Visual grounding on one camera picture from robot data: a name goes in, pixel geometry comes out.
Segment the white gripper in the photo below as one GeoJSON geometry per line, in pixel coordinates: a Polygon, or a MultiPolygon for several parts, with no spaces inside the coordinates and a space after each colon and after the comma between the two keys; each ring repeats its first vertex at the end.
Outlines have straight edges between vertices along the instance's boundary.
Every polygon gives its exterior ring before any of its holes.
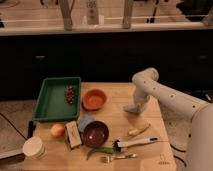
{"type": "Polygon", "coordinates": [[[136,88],[134,90],[133,101],[135,105],[140,105],[141,107],[144,107],[149,101],[149,99],[150,96],[146,92],[140,90],[139,88],[136,88]]]}

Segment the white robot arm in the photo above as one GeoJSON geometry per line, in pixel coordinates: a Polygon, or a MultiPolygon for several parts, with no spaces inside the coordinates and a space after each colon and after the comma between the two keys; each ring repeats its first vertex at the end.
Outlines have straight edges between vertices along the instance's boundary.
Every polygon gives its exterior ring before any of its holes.
{"type": "Polygon", "coordinates": [[[151,95],[191,121],[184,171],[213,171],[213,103],[157,82],[158,71],[147,68],[133,75],[134,102],[144,105],[151,95]]]}

